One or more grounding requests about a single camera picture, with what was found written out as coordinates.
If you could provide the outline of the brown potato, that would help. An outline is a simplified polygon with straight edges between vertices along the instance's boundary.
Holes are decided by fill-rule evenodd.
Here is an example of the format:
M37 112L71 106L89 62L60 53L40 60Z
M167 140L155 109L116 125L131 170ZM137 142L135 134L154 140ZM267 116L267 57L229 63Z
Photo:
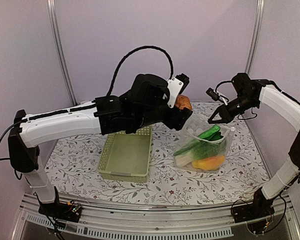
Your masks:
M190 99L185 95L178 95L174 104L175 107L177 107L180 110L188 109L192 110L192 105L190 102Z

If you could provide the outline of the light green cucumber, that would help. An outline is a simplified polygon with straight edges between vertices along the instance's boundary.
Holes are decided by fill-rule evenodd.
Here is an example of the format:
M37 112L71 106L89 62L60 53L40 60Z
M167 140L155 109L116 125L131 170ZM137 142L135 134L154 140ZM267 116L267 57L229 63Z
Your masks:
M209 140L213 135L217 134L220 131L220 127L218 125L213 125L208 130L200 133L197 137L202 140Z

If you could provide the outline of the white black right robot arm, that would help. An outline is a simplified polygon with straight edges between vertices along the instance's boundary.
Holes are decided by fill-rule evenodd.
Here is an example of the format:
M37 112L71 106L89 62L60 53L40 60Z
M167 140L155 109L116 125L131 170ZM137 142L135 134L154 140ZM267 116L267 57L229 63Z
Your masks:
M252 218L259 218L268 210L266 201L275 199L300 174L300 103L272 80L250 79L246 73L238 73L231 83L237 97L220 105L208 119L209 124L228 124L246 110L264 104L283 117L297 133L285 163L254 194L255 202L249 206L248 213Z

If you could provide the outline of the dark green cucumber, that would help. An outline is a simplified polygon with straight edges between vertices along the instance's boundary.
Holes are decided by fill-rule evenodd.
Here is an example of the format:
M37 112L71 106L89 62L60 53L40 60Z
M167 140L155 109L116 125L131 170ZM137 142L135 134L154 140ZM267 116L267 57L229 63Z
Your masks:
M221 132L216 132L210 139L210 141L218 141L223 138L223 135Z

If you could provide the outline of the clear zip top bag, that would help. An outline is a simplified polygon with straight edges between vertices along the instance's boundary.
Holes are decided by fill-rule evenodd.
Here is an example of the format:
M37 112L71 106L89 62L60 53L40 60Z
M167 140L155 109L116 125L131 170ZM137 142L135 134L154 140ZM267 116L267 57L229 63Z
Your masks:
M182 130L173 153L175 167L194 172L216 172L226 160L235 128L209 124L202 114L192 115Z

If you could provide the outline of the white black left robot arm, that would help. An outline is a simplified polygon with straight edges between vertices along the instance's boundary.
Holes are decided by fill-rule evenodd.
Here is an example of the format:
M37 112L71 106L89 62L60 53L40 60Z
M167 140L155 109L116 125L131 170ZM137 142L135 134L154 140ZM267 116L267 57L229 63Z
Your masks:
M180 102L189 81L185 74L168 80L139 74L131 89L120 96L107 94L75 107L41 114L19 110L13 124L3 132L7 137L7 159L15 171L25 176L45 209L53 217L60 217L64 205L57 200L57 192L40 166L40 144L77 135L121 131L134 134L155 123L178 131L192 114L192 109Z

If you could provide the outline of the white green bok choy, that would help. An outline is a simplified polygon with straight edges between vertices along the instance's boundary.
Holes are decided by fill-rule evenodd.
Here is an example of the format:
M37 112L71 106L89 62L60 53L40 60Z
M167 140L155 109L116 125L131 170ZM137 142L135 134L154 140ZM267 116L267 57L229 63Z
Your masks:
M195 160L224 154L227 148L227 141L213 143L211 141L192 140L174 154L174 163L177 167L184 167Z

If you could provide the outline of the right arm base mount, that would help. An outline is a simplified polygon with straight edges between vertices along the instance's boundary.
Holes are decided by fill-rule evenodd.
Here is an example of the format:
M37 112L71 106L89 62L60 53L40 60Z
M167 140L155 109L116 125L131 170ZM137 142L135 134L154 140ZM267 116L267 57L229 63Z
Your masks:
M253 195L252 203L232 206L230 213L235 223L263 218L275 213L273 201L273 199L266 199L262 189L259 188Z

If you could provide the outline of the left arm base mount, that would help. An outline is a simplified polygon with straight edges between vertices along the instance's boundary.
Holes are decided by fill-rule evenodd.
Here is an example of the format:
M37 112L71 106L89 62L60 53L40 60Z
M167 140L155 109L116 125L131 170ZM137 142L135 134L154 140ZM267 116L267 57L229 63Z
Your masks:
M82 214L82 205L71 200L67 203L60 202L59 193L54 186L54 200L50 203L43 203L37 197L39 203L38 212L46 217L51 217L57 220L78 223Z

